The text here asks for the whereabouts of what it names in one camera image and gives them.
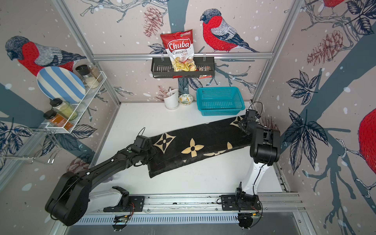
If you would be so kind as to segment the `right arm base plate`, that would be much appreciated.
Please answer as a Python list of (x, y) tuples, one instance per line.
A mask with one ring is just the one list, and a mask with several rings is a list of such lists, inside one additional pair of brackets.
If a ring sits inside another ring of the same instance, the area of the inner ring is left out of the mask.
[(234, 194), (220, 196), (220, 204), (223, 211), (261, 211), (262, 205), (257, 195), (247, 194), (242, 189), (242, 182), (236, 188)]

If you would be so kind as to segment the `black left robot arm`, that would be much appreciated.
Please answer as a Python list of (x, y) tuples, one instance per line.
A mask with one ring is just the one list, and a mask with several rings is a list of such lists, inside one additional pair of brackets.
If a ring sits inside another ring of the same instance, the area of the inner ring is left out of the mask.
[(89, 194), (96, 186), (138, 162), (147, 164), (156, 155), (157, 149), (153, 145), (147, 148), (130, 145), (88, 170), (63, 174), (45, 205), (45, 211), (66, 226), (75, 224), (86, 213)]

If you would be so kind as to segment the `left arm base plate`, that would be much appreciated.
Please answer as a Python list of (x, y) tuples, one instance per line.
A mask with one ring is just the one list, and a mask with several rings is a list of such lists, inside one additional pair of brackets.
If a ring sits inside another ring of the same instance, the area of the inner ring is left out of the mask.
[(117, 196), (117, 204), (103, 209), (104, 212), (142, 212), (145, 196), (130, 196), (129, 191), (119, 186), (113, 186), (110, 192)]

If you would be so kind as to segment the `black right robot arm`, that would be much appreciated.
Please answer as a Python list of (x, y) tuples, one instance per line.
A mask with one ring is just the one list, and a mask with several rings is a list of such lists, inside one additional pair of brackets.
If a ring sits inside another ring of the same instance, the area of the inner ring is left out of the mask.
[(239, 122), (240, 129), (251, 138), (250, 157), (252, 163), (244, 180), (240, 183), (238, 193), (256, 196), (265, 172), (280, 158), (280, 131), (261, 125), (254, 117), (244, 116)]

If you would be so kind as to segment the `black pillowcase with cream flowers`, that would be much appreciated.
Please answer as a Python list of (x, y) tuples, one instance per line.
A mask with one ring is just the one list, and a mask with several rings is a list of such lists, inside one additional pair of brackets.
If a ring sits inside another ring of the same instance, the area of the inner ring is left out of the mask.
[(239, 125), (243, 118), (231, 117), (151, 137), (157, 155), (147, 165), (149, 177), (249, 146), (252, 137)]

